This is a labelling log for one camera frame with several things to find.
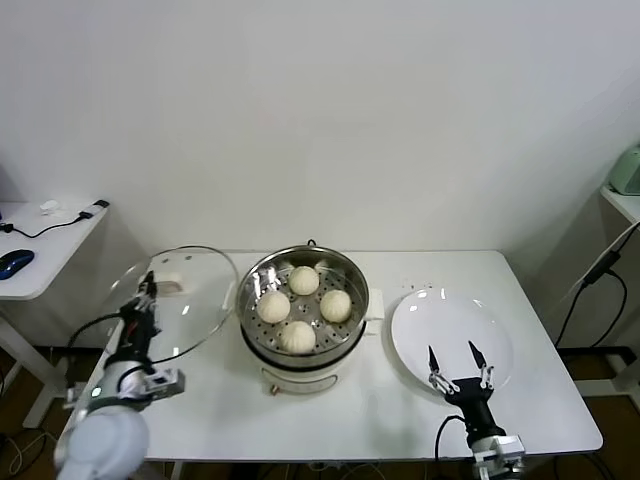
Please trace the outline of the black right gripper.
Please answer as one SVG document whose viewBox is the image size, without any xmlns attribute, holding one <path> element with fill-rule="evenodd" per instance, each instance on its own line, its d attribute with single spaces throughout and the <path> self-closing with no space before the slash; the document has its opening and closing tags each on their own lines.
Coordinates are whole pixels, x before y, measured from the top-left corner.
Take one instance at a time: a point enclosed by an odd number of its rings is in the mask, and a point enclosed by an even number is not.
<svg viewBox="0 0 640 480">
<path fill-rule="evenodd" d="M 441 374 L 435 352 L 428 346 L 429 384 L 446 396 L 447 403 L 461 410 L 468 438 L 504 436 L 505 431 L 496 424 L 488 405 L 494 388 L 494 366 L 487 362 L 471 340 L 468 345 L 480 371 L 480 378 L 462 378 L 452 383 Z"/>
</svg>

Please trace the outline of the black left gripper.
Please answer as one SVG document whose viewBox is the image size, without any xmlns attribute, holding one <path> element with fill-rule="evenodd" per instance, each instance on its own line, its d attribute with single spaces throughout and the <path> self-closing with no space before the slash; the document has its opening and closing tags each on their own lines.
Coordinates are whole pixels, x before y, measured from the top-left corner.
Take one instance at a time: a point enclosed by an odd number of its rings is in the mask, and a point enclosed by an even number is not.
<svg viewBox="0 0 640 480">
<path fill-rule="evenodd" d="M 158 285 L 153 272 L 140 280 L 134 306 L 123 306 L 119 315 L 124 322 L 117 344 L 119 360 L 144 361 L 148 357 L 151 340 L 160 332 L 156 326 Z"/>
</svg>

